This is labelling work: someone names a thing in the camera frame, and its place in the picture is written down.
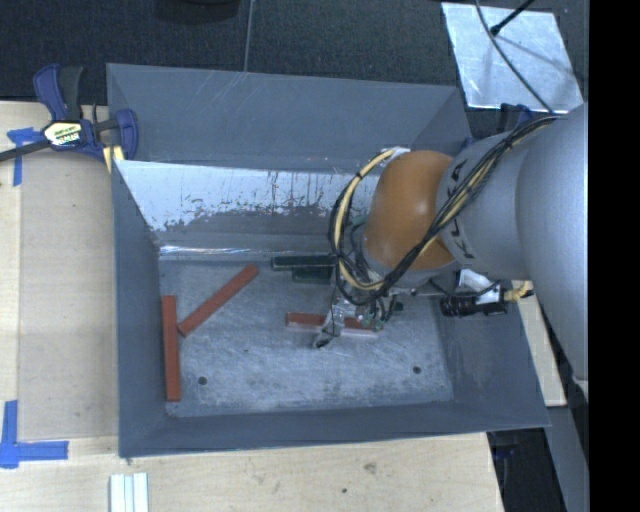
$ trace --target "scratched surface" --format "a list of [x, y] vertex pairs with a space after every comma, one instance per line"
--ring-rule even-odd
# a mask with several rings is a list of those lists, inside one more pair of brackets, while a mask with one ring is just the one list
[[[175, 416], [428, 403], [452, 398], [441, 334], [427, 298], [377, 335], [345, 335], [322, 349], [285, 328], [287, 311], [325, 314], [332, 287], [294, 283], [259, 264], [259, 275], [180, 340], [182, 401]], [[161, 261], [162, 294], [182, 319], [237, 273], [237, 263]]]
[[[305, 217], [301, 232], [308, 231], [308, 220], [315, 218], [326, 231], [333, 204], [359, 170], [276, 171], [137, 161], [119, 162], [118, 168], [154, 231], [177, 231], [219, 215]], [[354, 215], [365, 213], [377, 180], [372, 174], [358, 187]]]

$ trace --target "yellow cable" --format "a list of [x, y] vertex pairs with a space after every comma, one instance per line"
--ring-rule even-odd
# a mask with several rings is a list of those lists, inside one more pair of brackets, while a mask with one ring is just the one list
[[[394, 154], [394, 152], [395, 152], [394, 149], [389, 149], [387, 151], [380, 153], [376, 157], [374, 157], [367, 165], [365, 165], [360, 170], [358, 175], [355, 176], [349, 182], [349, 185], [347, 185], [345, 194], [342, 198], [342, 202], [340, 203], [340, 206], [338, 207], [338, 213], [336, 215], [335, 230], [333, 232], [333, 241], [336, 247], [340, 245], [340, 233], [342, 231], [342, 222], [344, 220], [344, 215], [347, 210], [347, 205], [349, 204], [351, 200], [351, 196], [353, 196], [353, 193], [355, 192], [357, 186], [365, 178], [365, 176], [369, 174], [369, 172], [371, 172], [372, 169], [375, 168], [376, 165], [378, 165], [383, 160], [389, 158], [391, 155]], [[360, 290], [366, 290], [366, 291], [375, 291], [384, 284], [384, 280], [376, 281], [375, 283], [366, 283], [366, 284], [361, 283], [349, 273], [349, 271], [347, 270], [346, 266], [342, 261], [340, 260], [338, 261], [338, 266], [340, 268], [340, 272], [344, 276], [345, 281], [347, 281], [354, 288], [358, 288]]]
[[531, 281], [522, 281], [522, 284], [518, 288], [508, 290], [504, 293], [504, 300], [507, 302], [518, 302], [530, 290], [533, 290], [533, 283]]

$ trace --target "wooden table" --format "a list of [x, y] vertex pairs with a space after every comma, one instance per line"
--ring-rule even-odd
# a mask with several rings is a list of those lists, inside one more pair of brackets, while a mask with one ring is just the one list
[[[104, 116], [105, 110], [101, 109], [100, 114]], [[38, 129], [47, 121], [48, 113], [39, 104], [0, 102], [0, 150], [13, 147], [5, 137], [8, 129], [26, 126]], [[47, 152], [49, 150], [24, 159], [24, 183], [20, 187], [12, 186], [13, 162], [0, 164], [0, 400], [24, 398], [29, 408], [19, 420], [28, 423], [32, 432], [29, 440], [67, 434], [69, 459], [22, 463], [17, 470], [0, 469], [0, 511], [105, 511], [108, 509], [110, 475], [137, 472], [148, 473], [150, 510], [153, 512], [503, 510], [491, 452], [483, 433], [354, 445], [120, 459], [114, 416], [117, 411], [114, 405], [115, 353], [109, 355], [109, 350], [102, 345], [92, 347], [91, 340], [82, 343], [83, 337], [87, 338], [86, 332], [91, 331], [80, 332], [81, 329], [73, 327], [75, 324], [62, 321], [51, 311], [42, 312], [44, 331], [51, 328], [60, 333], [62, 328], [67, 332], [64, 336], [45, 340], [47, 344], [36, 339], [37, 336], [33, 341], [29, 335], [34, 330], [34, 316], [26, 311], [22, 311], [21, 316], [19, 311], [21, 286], [31, 283], [30, 286], [39, 287], [42, 294], [55, 296], [55, 283], [46, 276], [57, 276], [55, 282], [59, 283], [62, 275], [68, 278], [73, 289], [60, 295], [59, 301], [74, 306], [78, 318], [83, 319], [77, 322], [112, 332], [109, 326], [113, 323], [113, 309], [96, 299], [112, 291], [113, 280], [102, 279], [109, 276], [112, 268], [109, 269], [104, 259], [91, 265], [83, 263], [95, 261], [91, 251], [95, 251], [96, 246], [106, 244], [109, 247], [111, 241], [104, 234], [108, 231], [104, 226], [105, 223], [110, 226], [111, 218], [108, 215], [104, 218], [76, 215], [67, 219], [65, 216], [72, 211], [69, 208], [82, 207], [82, 204], [89, 212], [97, 211], [87, 206], [86, 201], [81, 203], [82, 194], [86, 199], [91, 191], [74, 192], [67, 187], [68, 194], [61, 198], [54, 190], [65, 178], [73, 179], [70, 177], [73, 172], [89, 172], [85, 168], [90, 168], [88, 175], [97, 180], [100, 193], [104, 194], [104, 187], [108, 189], [106, 169], [80, 155]], [[41, 176], [43, 173], [64, 174], [44, 187], [45, 192], [51, 193], [50, 201], [42, 201], [39, 205], [21, 204], [23, 189], [29, 187], [30, 182], [35, 187], [37, 172]], [[77, 204], [72, 203], [74, 193], [78, 194]], [[21, 230], [21, 212], [32, 215], [29, 208], [41, 210], [43, 223], [57, 222], [61, 233], [65, 233], [60, 237], [73, 250], [61, 251], [57, 257], [52, 257], [57, 253], [43, 245], [52, 243], [46, 241], [51, 236], [43, 236], [44, 241], [40, 237], [27, 236], [25, 230]], [[80, 222], [83, 218], [88, 223], [86, 229], [64, 230], [65, 219]], [[95, 234], [91, 230], [97, 229], [96, 226], [102, 226], [104, 235], [100, 239], [94, 238], [91, 243]], [[32, 225], [26, 231], [30, 230], [33, 230]], [[42, 268], [36, 268], [39, 261], [42, 261]], [[22, 280], [21, 268], [29, 270]], [[41, 281], [34, 278], [34, 271], [42, 272], [42, 277], [37, 278]], [[535, 300], [524, 307], [524, 324], [545, 400], [548, 405], [562, 405], [564, 395], [539, 308]], [[87, 372], [87, 365], [95, 364], [90, 363], [95, 350], [101, 351], [101, 359], [106, 361], [100, 363], [98, 370], [102, 371], [91, 367], [92, 371]], [[82, 385], [78, 385], [78, 379], [82, 379]]]

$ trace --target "black object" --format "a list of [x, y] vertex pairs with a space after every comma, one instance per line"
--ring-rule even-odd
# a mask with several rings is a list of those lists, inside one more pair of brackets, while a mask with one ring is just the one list
[[336, 258], [332, 254], [317, 256], [276, 256], [271, 258], [271, 269], [274, 271], [296, 269], [326, 269], [336, 265]]
[[500, 315], [507, 312], [504, 302], [489, 302], [478, 304], [477, 297], [460, 297], [450, 295], [440, 300], [440, 311], [444, 316], [470, 316], [484, 313], [485, 316]]
[[493, 27], [491, 27], [491, 35], [493, 35], [493, 37], [497, 36], [498, 33], [513, 19], [515, 19], [517, 16], [520, 15], [520, 13], [522, 11], [524, 11], [527, 7], [529, 7], [533, 2], [535, 2], [536, 0], [527, 0], [525, 3], [523, 3], [520, 7], [518, 7], [515, 11], [513, 11], [511, 14], [509, 14], [509, 16], [507, 16], [505, 19], [503, 19], [500, 23], [497, 23], [496, 25], [494, 25]]
[[296, 283], [330, 284], [333, 267], [295, 268], [291, 277]]

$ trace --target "wooden board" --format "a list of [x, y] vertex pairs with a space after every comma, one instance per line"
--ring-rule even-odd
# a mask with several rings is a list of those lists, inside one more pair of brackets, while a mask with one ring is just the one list
[[70, 460], [0, 470], [0, 510], [108, 510], [114, 473], [147, 472], [150, 510], [499, 512], [486, 436], [126, 461], [116, 438], [72, 441]]
[[[20, 111], [0, 102], [2, 127], [20, 122]], [[0, 151], [13, 143], [0, 130]], [[18, 283], [20, 273], [20, 189], [13, 184], [13, 162], [0, 162], [0, 400], [17, 396], [18, 365]]]
[[[5, 117], [6, 110], [14, 115]], [[99, 115], [106, 115], [104, 107]], [[39, 129], [48, 118], [37, 103], [5, 103], [0, 132]], [[3, 169], [13, 168], [13, 162], [6, 164]], [[45, 149], [23, 158], [22, 184], [8, 188], [20, 197], [10, 224], [20, 227], [20, 244], [14, 244], [20, 250], [20, 373], [17, 396], [14, 389], [6, 397], [20, 402], [18, 436], [116, 434], [113, 221], [106, 167]]]

